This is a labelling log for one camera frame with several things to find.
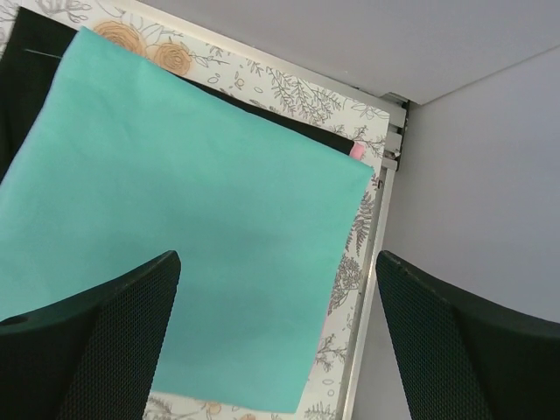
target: gray surface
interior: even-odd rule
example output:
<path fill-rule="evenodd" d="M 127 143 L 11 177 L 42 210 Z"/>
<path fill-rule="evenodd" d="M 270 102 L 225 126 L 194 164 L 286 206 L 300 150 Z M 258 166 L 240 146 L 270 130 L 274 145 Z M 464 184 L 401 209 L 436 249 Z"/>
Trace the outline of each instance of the gray surface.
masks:
<path fill-rule="evenodd" d="M 502 305 L 560 322 L 560 48 L 410 113 L 384 248 Z M 376 303 L 355 420 L 405 420 Z"/>
<path fill-rule="evenodd" d="M 393 91 L 418 103 L 560 45 L 557 0 L 142 1 L 376 95 Z"/>

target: teal cloth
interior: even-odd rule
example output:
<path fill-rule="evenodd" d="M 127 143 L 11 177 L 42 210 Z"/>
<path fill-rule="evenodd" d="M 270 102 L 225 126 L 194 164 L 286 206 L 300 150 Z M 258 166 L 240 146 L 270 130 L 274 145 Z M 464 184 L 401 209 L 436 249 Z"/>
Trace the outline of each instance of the teal cloth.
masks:
<path fill-rule="evenodd" d="M 371 175 L 82 29 L 0 185 L 0 319 L 176 249 L 152 388 L 294 412 Z"/>

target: turquoise garment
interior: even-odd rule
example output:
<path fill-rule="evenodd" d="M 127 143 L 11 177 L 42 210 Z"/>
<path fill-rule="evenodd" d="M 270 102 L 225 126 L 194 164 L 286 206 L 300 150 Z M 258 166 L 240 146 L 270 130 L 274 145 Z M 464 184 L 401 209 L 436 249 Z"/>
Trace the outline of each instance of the turquoise garment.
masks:
<path fill-rule="evenodd" d="M 0 185 L 0 319 L 176 249 L 153 389 L 294 412 L 371 175 L 82 29 Z"/>

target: black fabric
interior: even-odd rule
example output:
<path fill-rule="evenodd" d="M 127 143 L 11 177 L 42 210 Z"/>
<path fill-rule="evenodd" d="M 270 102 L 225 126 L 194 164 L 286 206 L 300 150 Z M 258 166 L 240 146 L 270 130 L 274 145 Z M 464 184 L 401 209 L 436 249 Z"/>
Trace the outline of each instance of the black fabric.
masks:
<path fill-rule="evenodd" d="M 0 60 L 0 181 L 39 114 L 60 57 L 75 34 L 74 29 L 48 17 L 23 7 L 19 9 L 10 40 Z M 342 136 L 254 107 L 194 81 L 185 81 L 239 109 L 294 130 L 346 155 L 354 147 L 353 141 Z"/>
<path fill-rule="evenodd" d="M 0 417 L 139 420 L 179 281 L 170 251 L 0 322 Z"/>
<path fill-rule="evenodd" d="M 560 324 L 461 290 L 386 251 L 376 273 L 413 420 L 560 418 Z"/>

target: folded garment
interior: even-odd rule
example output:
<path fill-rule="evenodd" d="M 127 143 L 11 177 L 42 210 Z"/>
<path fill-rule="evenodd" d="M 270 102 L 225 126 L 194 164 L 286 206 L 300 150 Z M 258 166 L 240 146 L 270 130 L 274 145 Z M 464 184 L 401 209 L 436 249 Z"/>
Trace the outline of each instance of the folded garment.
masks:
<path fill-rule="evenodd" d="M 10 41 L 0 61 L 0 181 L 8 170 L 41 110 L 54 73 L 76 30 L 20 8 Z M 361 159 L 363 145 L 342 136 L 254 107 L 195 81 L 186 80 L 210 95 L 251 114 L 294 130 L 336 151 Z"/>
<path fill-rule="evenodd" d="M 294 412 L 371 175 L 81 29 L 0 185 L 0 319 L 176 249 L 153 388 Z"/>

